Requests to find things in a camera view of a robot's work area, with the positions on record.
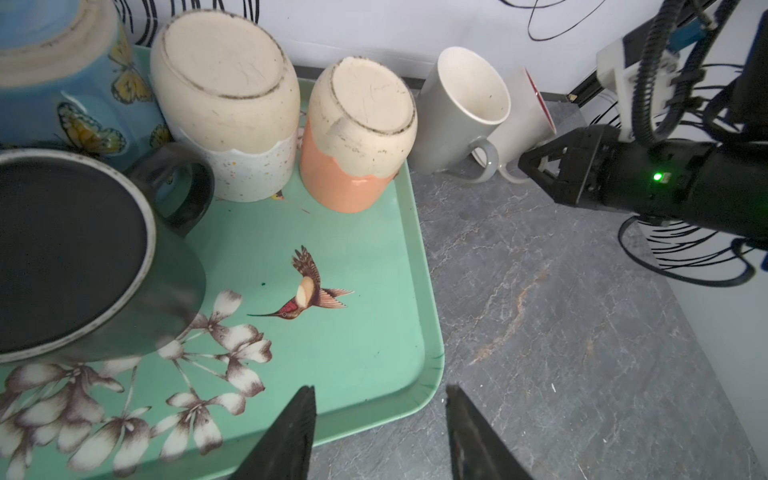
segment peach mug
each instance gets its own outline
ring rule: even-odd
[[[300,172],[323,206],[371,207],[405,163],[416,137],[411,91],[387,67],[347,57],[328,67],[310,97]]]

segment green tray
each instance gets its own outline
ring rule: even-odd
[[[148,68],[148,50],[137,50]],[[300,84],[304,110],[313,83]],[[183,356],[167,348],[123,362],[0,369],[6,478],[111,478],[115,469],[132,478],[226,475],[302,385],[316,387],[315,445],[427,404],[444,353],[408,169],[360,214],[318,204],[298,163],[283,194],[215,200],[188,236],[207,274],[206,319],[220,292],[242,300],[213,333],[192,330],[178,346]],[[291,258],[302,246],[324,288],[354,290],[338,299],[347,308],[313,306],[294,320],[248,316],[296,295],[301,275]],[[230,310],[237,303],[221,298]]]

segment hummingbird print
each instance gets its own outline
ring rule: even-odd
[[[315,260],[312,260],[310,252],[306,251],[304,245],[301,246],[301,252],[294,250],[296,256],[293,258],[293,268],[302,275],[299,290],[296,296],[283,305],[280,310],[274,313],[265,313],[255,315],[248,313],[248,316],[278,316],[286,320],[293,320],[304,310],[311,306],[320,306],[322,308],[346,308],[346,305],[336,298],[342,295],[354,293],[351,290],[342,290],[339,288],[322,288],[320,286],[320,272],[317,271]]]
[[[293,205],[296,208],[301,208],[298,205],[296,205],[294,202],[289,202],[288,200],[286,200],[285,196],[283,196],[283,191],[282,190],[278,190],[277,193],[274,194],[271,198],[272,198],[272,200],[283,200],[283,201]],[[305,214],[309,213],[307,210],[304,210],[303,208],[301,208],[301,211],[304,212]]]

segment flower print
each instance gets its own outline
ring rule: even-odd
[[[118,477],[127,477],[136,471],[138,462],[147,451],[150,441],[150,428],[147,422],[138,418],[148,412],[151,407],[145,406],[128,411],[128,405],[134,391],[136,367],[131,375],[131,387],[125,400],[123,413],[119,417],[105,420],[104,426],[85,440],[67,466],[76,472],[87,472],[98,467],[109,457],[120,439],[123,442],[114,456],[113,471]]]
[[[11,459],[6,477],[24,478],[36,445],[57,440],[59,452],[74,452],[104,416],[101,405],[88,395],[91,387],[123,392],[112,376],[138,360],[104,362],[102,373],[86,365],[69,369],[43,363],[13,369],[0,394],[0,458]],[[62,380],[65,384],[54,392]],[[25,393],[30,394],[21,402]]]
[[[184,410],[160,420],[152,427],[150,433],[152,437],[173,428],[160,452],[160,458],[165,462],[171,462],[184,453],[189,443],[190,433],[201,455],[206,455],[211,450],[222,446],[221,431],[211,417],[208,406],[223,406],[232,415],[245,412],[245,397],[239,393],[224,393],[203,401],[194,389],[190,390],[191,392],[176,393],[166,400],[168,405]]]
[[[183,335],[186,336],[193,329],[207,330],[219,345],[229,351],[235,350],[240,344],[249,342],[258,335],[256,328],[251,325],[238,325],[231,328],[221,325],[222,320],[235,313],[242,302],[242,295],[232,290],[224,290],[216,297],[214,312],[210,319],[198,313]]]
[[[241,343],[235,351],[215,357],[227,365],[227,373],[225,374],[227,381],[247,397],[263,392],[264,384],[256,372],[243,365],[243,361],[253,360],[258,363],[266,363],[272,359],[272,352],[270,351],[272,342],[263,339],[263,333],[259,333],[255,328],[253,330],[256,331],[256,335],[252,342]]]
[[[185,360],[193,365],[207,370],[214,375],[227,380],[235,386],[244,396],[252,397],[264,391],[264,384],[259,376],[253,370],[249,369],[243,362],[253,360],[255,362],[265,363],[272,359],[270,348],[272,342],[264,339],[264,334],[248,324],[235,325],[232,327],[223,326],[221,322],[231,316],[240,307],[243,297],[232,290],[224,290],[219,293],[214,302],[214,312],[208,319],[202,313],[198,313],[193,322],[187,327],[179,338],[168,343],[157,353],[165,359],[173,361]],[[203,353],[186,352],[183,343],[189,339],[184,339],[192,330],[208,331],[211,337],[222,347],[227,349],[227,353],[221,355],[211,355]],[[220,374],[202,366],[193,360],[194,357],[207,357],[216,359],[227,365],[227,372]]]
[[[32,464],[32,441],[28,434],[22,436],[19,446],[11,455],[5,480],[24,480],[27,468]]]
[[[206,353],[190,353],[185,351],[184,344],[178,340],[168,343],[157,351],[157,354],[167,360],[184,360],[190,364],[201,368],[213,375],[227,380],[235,388],[240,390],[246,397],[255,396],[264,391],[264,384],[259,376],[253,370],[249,369],[243,362],[253,360],[259,363],[269,362],[272,359],[270,347],[272,342],[264,339],[264,334],[260,333],[255,327],[248,325],[247,331],[249,341],[239,343],[237,349],[223,355],[211,355]],[[227,366],[225,374],[214,372],[206,366],[198,363],[195,358],[210,358],[223,362]]]

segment white mug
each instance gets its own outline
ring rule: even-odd
[[[419,130],[408,157],[413,170],[441,172],[469,184],[496,172],[496,148],[488,136],[509,115],[509,92],[483,57],[463,47],[443,50],[416,98],[416,109]],[[479,177],[447,171],[476,148],[491,159]]]
[[[517,163],[520,155],[557,134],[549,110],[541,98],[528,70],[520,67],[507,78],[511,99],[509,117],[488,136],[498,152],[498,172],[513,184],[524,184],[530,178],[519,178],[509,173],[507,165]],[[472,156],[485,166],[485,152],[477,148]]]
[[[300,93],[274,38],[237,15],[190,10],[163,27],[150,61],[170,132],[208,160],[217,197],[253,202],[285,187]]]

